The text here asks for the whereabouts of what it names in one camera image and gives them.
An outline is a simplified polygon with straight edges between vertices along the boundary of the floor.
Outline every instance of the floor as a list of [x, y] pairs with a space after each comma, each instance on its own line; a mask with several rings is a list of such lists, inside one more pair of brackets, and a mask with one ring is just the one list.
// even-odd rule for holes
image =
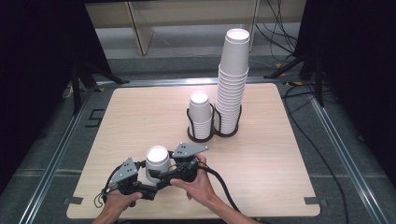
[[[284, 24], [289, 35], [298, 36], [299, 23]], [[238, 25], [156, 27], [148, 54], [138, 54], [131, 29], [101, 29], [97, 34], [114, 75], [131, 80], [122, 87], [155, 85], [216, 83], [217, 68], [225, 33]], [[271, 37], [271, 32], [263, 32]], [[289, 48], [283, 36], [274, 40]], [[293, 84], [300, 84], [301, 66], [289, 70], [279, 78], [263, 78], [276, 71], [277, 66], [289, 61], [289, 53], [271, 45], [255, 29], [253, 46], [249, 55], [248, 82], [272, 82], [285, 94]], [[66, 215], [67, 199], [73, 196], [79, 175], [91, 149], [98, 127], [91, 127], [101, 118], [118, 86], [107, 79], [95, 76], [98, 89], [85, 90], [84, 106], [78, 116], [73, 116], [73, 97], [65, 90], [65, 100], [49, 119], [41, 138], [32, 145], [20, 169], [9, 182], [0, 197], [1, 223], [91, 223], [91, 220], [72, 220]], [[359, 132], [345, 113], [343, 106], [332, 94], [331, 83], [324, 85], [324, 110], [316, 106], [316, 100], [308, 91], [310, 86], [292, 88], [285, 97], [285, 108], [290, 109], [290, 123], [302, 152], [306, 169], [314, 190], [321, 202], [317, 217], [265, 217], [271, 223], [396, 223], [396, 189], [389, 183], [370, 149], [359, 138]], [[353, 159], [366, 187], [353, 181], [340, 157], [320, 114], [327, 114], [347, 154]], [[65, 139], [66, 133], [72, 131]], [[366, 200], [368, 188], [373, 200]], [[24, 214], [33, 207], [32, 215]], [[133, 223], [192, 223], [189, 220], [135, 220]], [[205, 223], [219, 223], [206, 220]]]

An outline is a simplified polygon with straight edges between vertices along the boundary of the wooden table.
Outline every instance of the wooden table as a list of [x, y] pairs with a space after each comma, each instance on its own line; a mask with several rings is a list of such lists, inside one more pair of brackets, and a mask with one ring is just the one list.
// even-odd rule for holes
[[[175, 150], [179, 142], [192, 143], [187, 136], [186, 109], [193, 91], [203, 90], [216, 102], [217, 85], [117, 89], [109, 102], [92, 145], [75, 197], [70, 218], [94, 218], [102, 208], [93, 204], [114, 168], [128, 157], [145, 159], [156, 145]], [[225, 180], [241, 212], [249, 217], [312, 217], [318, 204], [305, 204], [316, 197], [297, 146], [284, 106], [274, 84], [247, 84], [239, 130], [230, 138], [214, 136], [202, 144], [208, 165]], [[147, 183], [144, 169], [139, 180]], [[209, 175], [216, 193], [226, 197], [219, 181]], [[217, 217], [185, 191], [167, 187], [154, 201], [139, 200], [122, 213], [124, 218], [213, 218]]]

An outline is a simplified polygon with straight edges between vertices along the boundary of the gray gripper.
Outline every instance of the gray gripper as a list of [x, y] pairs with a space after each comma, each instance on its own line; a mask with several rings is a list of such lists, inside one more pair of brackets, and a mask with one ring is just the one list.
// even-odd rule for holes
[[198, 144], [188, 144], [188, 143], [183, 143], [181, 142], [177, 149], [173, 152], [172, 157], [173, 158], [186, 158], [189, 156], [193, 156], [197, 153], [207, 151], [209, 150], [209, 147], [207, 146], [201, 146]]
[[132, 175], [137, 174], [137, 168], [134, 165], [134, 161], [132, 158], [128, 158], [120, 167], [120, 169], [111, 177], [110, 186], [120, 182], [123, 179], [126, 179]]

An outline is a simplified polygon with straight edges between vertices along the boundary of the hand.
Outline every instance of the hand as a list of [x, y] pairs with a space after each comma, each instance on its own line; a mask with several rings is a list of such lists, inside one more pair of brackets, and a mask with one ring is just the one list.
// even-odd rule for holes
[[125, 211], [132, 202], [135, 202], [142, 197], [143, 195], [140, 192], [123, 195], [119, 190], [111, 189], [107, 194], [105, 208], [93, 223], [108, 224], [115, 222], [121, 213]]
[[[206, 157], [203, 155], [197, 154], [195, 157], [198, 161], [206, 163]], [[171, 179], [171, 184], [186, 190], [189, 200], [193, 198], [205, 207], [209, 207], [212, 202], [219, 199], [213, 190], [212, 184], [207, 176], [207, 172], [201, 169], [198, 169], [197, 176], [193, 182], [185, 182], [181, 179]]]

